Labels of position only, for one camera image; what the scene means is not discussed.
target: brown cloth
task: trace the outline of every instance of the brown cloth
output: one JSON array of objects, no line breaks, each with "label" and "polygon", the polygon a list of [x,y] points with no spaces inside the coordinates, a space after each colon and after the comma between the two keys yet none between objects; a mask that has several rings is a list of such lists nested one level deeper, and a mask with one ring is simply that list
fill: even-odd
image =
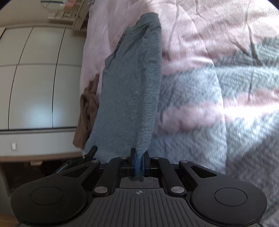
[{"label": "brown cloth", "polygon": [[99,76],[99,74],[95,75],[94,80],[89,82],[88,87],[84,89],[80,97],[80,118],[78,120],[73,144],[81,149],[84,149],[97,117],[99,99],[96,92]]}]

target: pink blanket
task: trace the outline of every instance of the pink blanket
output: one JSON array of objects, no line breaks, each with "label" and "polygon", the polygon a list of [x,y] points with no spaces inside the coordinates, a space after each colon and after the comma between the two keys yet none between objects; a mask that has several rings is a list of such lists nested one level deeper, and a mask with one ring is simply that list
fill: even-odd
[{"label": "pink blanket", "polygon": [[96,0],[83,51],[80,94],[100,74],[122,33],[147,12],[162,25],[162,74],[213,65],[222,56],[245,52],[250,43],[279,35],[279,11],[267,0]]}]

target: ribbed black surface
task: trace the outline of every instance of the ribbed black surface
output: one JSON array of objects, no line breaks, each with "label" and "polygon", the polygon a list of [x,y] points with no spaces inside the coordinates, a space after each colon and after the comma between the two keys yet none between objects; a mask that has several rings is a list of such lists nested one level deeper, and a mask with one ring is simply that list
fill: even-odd
[{"label": "ribbed black surface", "polygon": [[162,188],[116,189],[96,198],[78,218],[61,227],[214,227],[195,215],[182,198],[170,197]]}]

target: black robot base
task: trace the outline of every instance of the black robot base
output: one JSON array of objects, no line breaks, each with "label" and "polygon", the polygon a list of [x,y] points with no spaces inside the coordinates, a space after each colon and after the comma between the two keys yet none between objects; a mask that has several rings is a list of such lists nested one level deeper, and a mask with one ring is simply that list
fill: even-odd
[{"label": "black robot base", "polygon": [[267,206],[260,189],[187,160],[171,164],[146,152],[143,175],[158,186],[123,188],[121,179],[134,176],[135,153],[107,164],[87,157],[22,185],[11,198],[19,226],[260,227]]}]

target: circular pad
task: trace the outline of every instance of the circular pad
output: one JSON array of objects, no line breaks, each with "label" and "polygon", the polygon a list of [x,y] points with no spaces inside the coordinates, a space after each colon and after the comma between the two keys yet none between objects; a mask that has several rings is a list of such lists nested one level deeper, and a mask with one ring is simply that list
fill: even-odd
[{"label": "circular pad", "polygon": [[38,205],[52,205],[59,202],[63,197],[63,192],[58,188],[39,188],[31,194],[31,200]]},{"label": "circular pad", "polygon": [[237,207],[246,202],[247,195],[237,188],[222,188],[216,191],[215,199],[225,206]]}]

